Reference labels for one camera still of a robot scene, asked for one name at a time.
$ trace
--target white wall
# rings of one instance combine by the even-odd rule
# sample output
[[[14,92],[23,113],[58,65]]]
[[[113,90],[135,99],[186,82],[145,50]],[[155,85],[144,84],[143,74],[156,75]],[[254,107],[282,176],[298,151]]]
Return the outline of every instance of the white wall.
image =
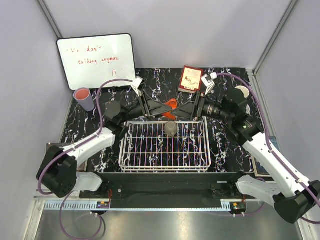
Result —
[[[290,0],[45,0],[64,38],[129,33],[138,68],[253,68]]]
[[[0,29],[0,238],[17,240],[46,143],[59,140],[72,95],[36,1],[1,1]]]
[[[312,181],[320,180],[319,13],[320,1],[300,1],[258,72],[282,153]]]

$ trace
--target black marble tabletop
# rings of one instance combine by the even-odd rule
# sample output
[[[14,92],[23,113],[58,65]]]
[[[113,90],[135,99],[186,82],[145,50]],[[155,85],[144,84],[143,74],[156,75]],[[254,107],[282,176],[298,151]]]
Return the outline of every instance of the black marble tabletop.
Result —
[[[136,69],[136,75],[145,80],[145,90],[154,100],[166,103],[170,99],[177,99],[178,106],[186,103],[192,94],[178,91],[182,68],[141,68]],[[204,68],[204,74],[230,73],[239,76],[248,84],[249,78],[245,68]],[[221,101],[224,92],[229,88],[240,85],[231,77],[218,77],[210,98]],[[100,104],[118,101],[124,106],[137,99],[136,93],[128,87],[116,91],[104,90],[100,96]],[[259,122],[260,115],[253,98],[248,98],[250,114]],[[253,172],[251,156],[233,140],[227,138],[224,125],[216,119],[208,119],[208,135],[210,141],[211,167],[208,172]],[[62,143],[77,142],[92,134],[99,128],[97,117],[88,114],[75,100],[73,100],[62,136]],[[88,172],[120,172],[118,159],[120,143],[106,148],[88,160]]]

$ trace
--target whiteboard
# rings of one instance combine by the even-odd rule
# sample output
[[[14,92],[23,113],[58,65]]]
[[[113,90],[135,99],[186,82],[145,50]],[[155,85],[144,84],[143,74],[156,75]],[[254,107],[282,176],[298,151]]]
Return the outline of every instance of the whiteboard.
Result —
[[[56,44],[71,90],[98,89],[112,79],[136,79],[132,38],[127,33],[65,38]],[[128,85],[119,81],[104,88]]]

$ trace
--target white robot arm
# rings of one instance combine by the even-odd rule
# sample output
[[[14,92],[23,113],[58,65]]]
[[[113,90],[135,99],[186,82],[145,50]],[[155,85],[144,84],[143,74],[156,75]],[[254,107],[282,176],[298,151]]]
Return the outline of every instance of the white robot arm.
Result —
[[[96,137],[89,141],[88,143],[75,148],[76,145],[79,145],[93,136]],[[104,127],[102,132],[98,135],[98,131],[93,133],[90,136],[78,141],[72,145],[65,146],[63,151],[67,151],[69,149],[74,149],[68,155],[70,157],[74,157],[76,160],[76,167],[78,168],[82,163],[84,163],[88,158],[92,157],[96,153],[100,152],[105,148],[111,147],[116,140],[116,135],[112,133],[111,130]],[[76,172],[76,183],[73,191],[91,191],[95,192],[99,189],[102,184],[102,179],[93,172]]]
[[[231,76],[243,82],[235,75],[219,74]],[[213,80],[216,78],[216,73],[202,76],[201,80],[207,87],[207,91],[205,93],[197,92],[190,101],[171,113],[189,120],[205,116],[224,122],[228,138],[233,139],[252,154],[275,181],[275,183],[265,183],[249,175],[244,175],[235,183],[239,192],[264,201],[273,206],[284,220],[295,223],[315,206],[314,198],[320,198],[320,181],[310,182],[306,176],[289,163],[270,141],[266,142],[263,128],[248,114],[247,97],[250,91],[246,87],[238,86],[228,89],[221,102],[207,98],[206,95],[215,86]]]

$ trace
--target book cover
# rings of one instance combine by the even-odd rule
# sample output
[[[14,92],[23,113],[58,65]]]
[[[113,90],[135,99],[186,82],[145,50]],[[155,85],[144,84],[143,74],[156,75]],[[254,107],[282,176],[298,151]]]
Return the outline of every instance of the book cover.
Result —
[[[179,91],[195,93],[200,90],[203,69],[184,66],[180,80]]]

